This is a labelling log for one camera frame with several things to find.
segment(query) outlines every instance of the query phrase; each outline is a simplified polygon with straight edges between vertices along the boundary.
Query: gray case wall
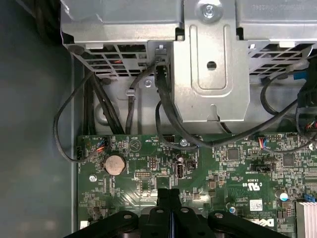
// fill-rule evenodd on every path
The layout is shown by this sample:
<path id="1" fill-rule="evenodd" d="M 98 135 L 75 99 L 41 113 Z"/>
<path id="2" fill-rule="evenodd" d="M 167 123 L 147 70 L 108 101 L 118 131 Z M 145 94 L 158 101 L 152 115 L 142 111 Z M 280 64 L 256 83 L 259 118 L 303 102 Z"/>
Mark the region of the gray case wall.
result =
<path id="1" fill-rule="evenodd" d="M 52 125 L 82 76 L 81 66 L 74 70 L 64 47 L 45 45 L 34 18 L 15 1 L 0 1 L 0 11 L 1 237 L 63 237 L 75 219 L 74 168 L 57 152 Z M 75 100 L 60 119 L 68 153 L 80 120 L 80 101 Z"/>

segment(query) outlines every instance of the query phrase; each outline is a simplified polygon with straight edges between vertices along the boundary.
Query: heatsink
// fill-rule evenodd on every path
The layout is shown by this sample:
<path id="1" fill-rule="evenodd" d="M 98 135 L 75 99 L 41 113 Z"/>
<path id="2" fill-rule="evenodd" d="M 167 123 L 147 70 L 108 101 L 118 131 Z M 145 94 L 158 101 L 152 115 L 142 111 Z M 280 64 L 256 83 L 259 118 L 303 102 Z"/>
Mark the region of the heatsink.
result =
<path id="1" fill-rule="evenodd" d="M 317 202 L 296 202 L 297 237 L 317 238 Z"/>

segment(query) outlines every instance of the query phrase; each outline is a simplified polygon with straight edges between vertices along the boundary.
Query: capacitor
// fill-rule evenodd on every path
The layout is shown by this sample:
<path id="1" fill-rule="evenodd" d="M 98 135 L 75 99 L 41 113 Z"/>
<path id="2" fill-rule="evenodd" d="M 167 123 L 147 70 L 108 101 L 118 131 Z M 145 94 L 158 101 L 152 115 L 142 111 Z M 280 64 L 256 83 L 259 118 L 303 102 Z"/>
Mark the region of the capacitor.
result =
<path id="1" fill-rule="evenodd" d="M 184 162 L 184 157 L 181 154 L 176 155 L 176 160 L 180 163 Z"/>
<path id="2" fill-rule="evenodd" d="M 283 192 L 284 192 L 283 190 L 277 190 L 277 191 L 275 192 L 275 197 L 278 198 L 278 199 L 280 199 L 280 196 L 281 196 L 281 194 L 282 194 Z"/>
<path id="3" fill-rule="evenodd" d="M 283 202 L 288 200 L 288 195 L 287 193 L 283 192 L 281 193 L 281 195 L 279 196 L 279 199 L 281 199 Z"/>
<path id="4" fill-rule="evenodd" d="M 228 203 L 226 204 L 226 209 L 227 209 L 227 210 L 230 210 L 230 207 L 233 207 L 233 206 L 232 206 L 232 203 L 228 202 Z"/>
<path id="5" fill-rule="evenodd" d="M 120 155 L 110 155 L 109 157 L 104 159 L 102 167 L 110 175 L 119 175 L 124 171 L 126 167 L 125 159 Z"/>
<path id="6" fill-rule="evenodd" d="M 236 208 L 235 207 L 230 207 L 229 208 L 229 212 L 234 214 L 236 212 Z"/>

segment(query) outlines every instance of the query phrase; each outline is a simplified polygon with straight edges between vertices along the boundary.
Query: green circuit board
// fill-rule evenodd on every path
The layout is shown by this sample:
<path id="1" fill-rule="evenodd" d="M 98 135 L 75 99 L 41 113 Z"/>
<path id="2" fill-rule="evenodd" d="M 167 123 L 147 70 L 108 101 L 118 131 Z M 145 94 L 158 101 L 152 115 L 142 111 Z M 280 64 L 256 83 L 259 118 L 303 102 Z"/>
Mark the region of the green circuit board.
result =
<path id="1" fill-rule="evenodd" d="M 228 135 L 206 135 L 214 140 Z M 293 133 L 265 134 L 273 150 L 294 149 L 304 141 Z M 80 136 L 80 158 L 96 149 L 102 136 Z M 296 237 L 295 201 L 317 194 L 317 150 L 311 145 L 297 153 L 272 155 L 247 138 L 227 146 L 194 151 L 170 149 L 156 135 L 106 137 L 109 146 L 78 165 L 78 228 L 119 210 L 137 214 L 156 206 L 159 188 L 178 188 L 184 206 L 198 208 L 204 216 L 230 208 L 237 216 Z M 167 138 L 176 144 L 180 138 Z M 117 176 L 101 166 L 109 156 L 124 158 L 126 168 Z M 281 201 L 279 194 L 287 193 Z"/>

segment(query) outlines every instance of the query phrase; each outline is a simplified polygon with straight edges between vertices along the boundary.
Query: gray metal panel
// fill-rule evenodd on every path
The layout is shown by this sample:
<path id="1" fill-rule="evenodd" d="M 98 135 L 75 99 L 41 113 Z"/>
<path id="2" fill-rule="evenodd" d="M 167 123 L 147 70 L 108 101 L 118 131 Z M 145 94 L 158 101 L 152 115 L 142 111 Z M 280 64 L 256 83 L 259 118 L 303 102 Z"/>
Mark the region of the gray metal panel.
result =
<path id="1" fill-rule="evenodd" d="M 242 121 L 249 72 L 247 42 L 236 40 L 235 2 L 203 3 L 185 1 L 185 41 L 173 42 L 172 96 L 183 122 L 217 120 L 216 113 L 222 121 Z M 204 18 L 206 6 L 213 6 L 214 17 Z M 208 69 L 209 61 L 215 70 Z"/>
<path id="2" fill-rule="evenodd" d="M 75 43 L 175 40 L 182 0 L 63 0 L 61 28 Z"/>
<path id="3" fill-rule="evenodd" d="M 237 0 L 245 40 L 316 40 L 316 0 Z"/>
<path id="4" fill-rule="evenodd" d="M 55 148 L 52 125 L 71 91 L 71 59 L 65 48 L 44 45 L 16 2 L 2 0 L 0 9 L 1 237 L 63 237 L 72 227 L 71 165 Z M 68 153 L 81 119 L 71 109 L 60 120 Z"/>

